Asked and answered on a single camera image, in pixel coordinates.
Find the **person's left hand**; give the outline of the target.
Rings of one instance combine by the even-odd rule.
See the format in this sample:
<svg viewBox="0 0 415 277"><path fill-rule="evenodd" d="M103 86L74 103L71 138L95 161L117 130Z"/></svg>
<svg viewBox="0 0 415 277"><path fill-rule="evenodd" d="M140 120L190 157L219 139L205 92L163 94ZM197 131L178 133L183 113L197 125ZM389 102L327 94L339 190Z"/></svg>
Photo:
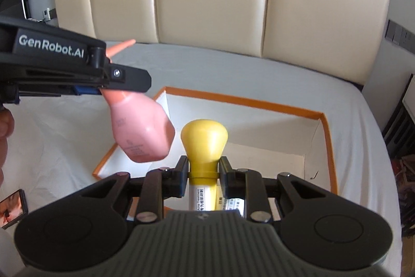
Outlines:
<svg viewBox="0 0 415 277"><path fill-rule="evenodd" d="M0 112L0 186L4 182L3 166L8 154L8 138L15 129L15 120L10 110L1 107Z"/></svg>

